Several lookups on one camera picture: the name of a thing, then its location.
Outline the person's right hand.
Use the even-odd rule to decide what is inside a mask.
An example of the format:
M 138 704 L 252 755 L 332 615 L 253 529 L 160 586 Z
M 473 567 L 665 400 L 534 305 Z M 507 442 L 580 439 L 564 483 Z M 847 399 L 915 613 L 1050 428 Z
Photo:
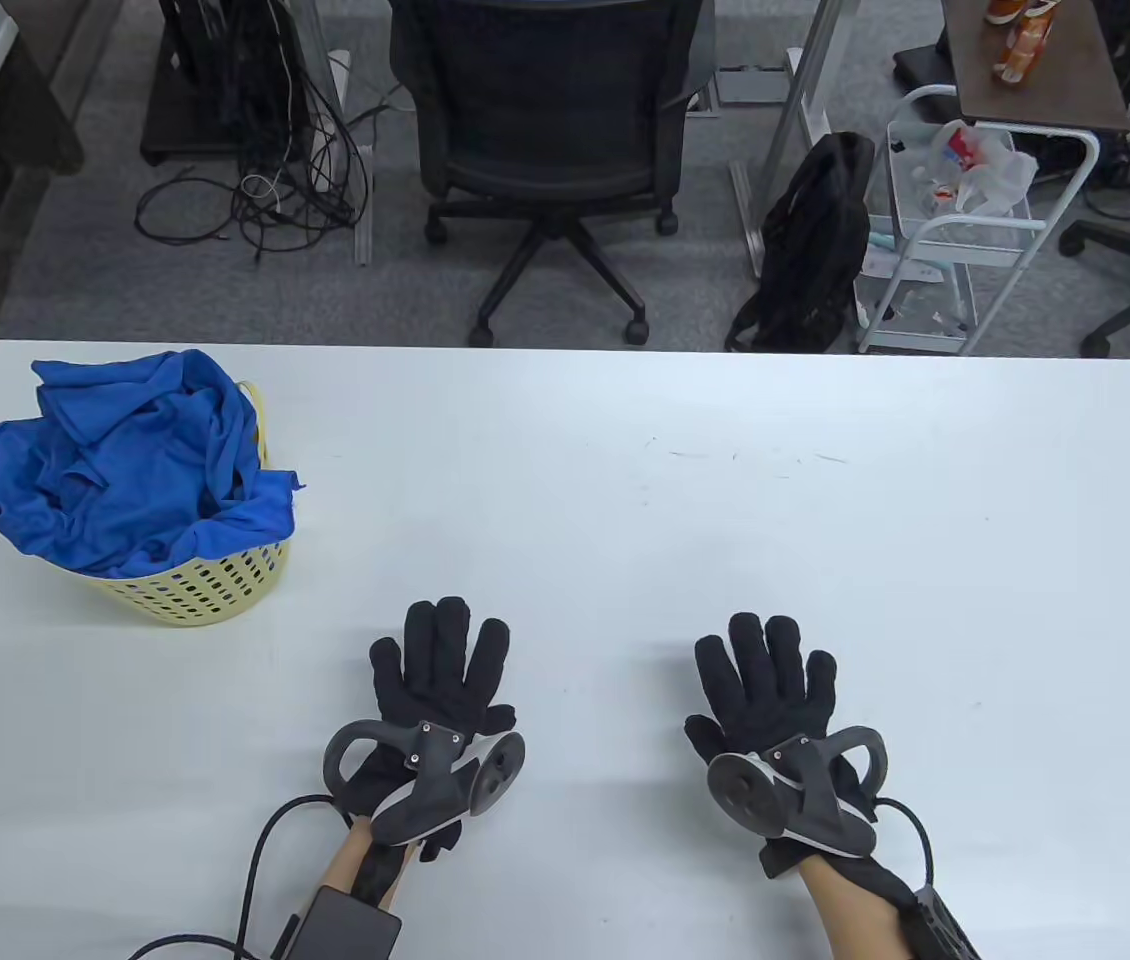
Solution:
M 687 717 L 684 732 L 703 762 L 737 753 L 771 763 L 788 740 L 829 732 L 838 663 L 825 651 L 803 654 L 793 618 L 762 622 L 751 612 L 734 613 L 728 637 L 702 637 L 694 655 L 711 712 Z

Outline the person's left hand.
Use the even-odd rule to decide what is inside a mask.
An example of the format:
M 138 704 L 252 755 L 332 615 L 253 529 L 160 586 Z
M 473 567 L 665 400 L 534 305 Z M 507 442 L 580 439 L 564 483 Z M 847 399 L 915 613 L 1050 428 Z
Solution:
M 345 724 L 324 750 L 325 787 L 379 844 L 450 849 L 524 767 L 515 710 L 495 702 L 508 628 L 492 618 L 469 637 L 469 627 L 459 596 L 414 603 L 401 640 L 370 646 L 379 719 Z

